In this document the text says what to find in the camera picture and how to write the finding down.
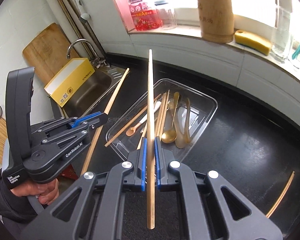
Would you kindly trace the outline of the person's left hand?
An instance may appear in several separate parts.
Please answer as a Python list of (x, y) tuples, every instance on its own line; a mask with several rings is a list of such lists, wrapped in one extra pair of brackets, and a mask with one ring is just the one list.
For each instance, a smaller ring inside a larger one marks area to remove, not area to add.
[(59, 181), (54, 179), (47, 184), (38, 184), (27, 180), (11, 192), (17, 197), (38, 196), (40, 204), (50, 205), (59, 196)]

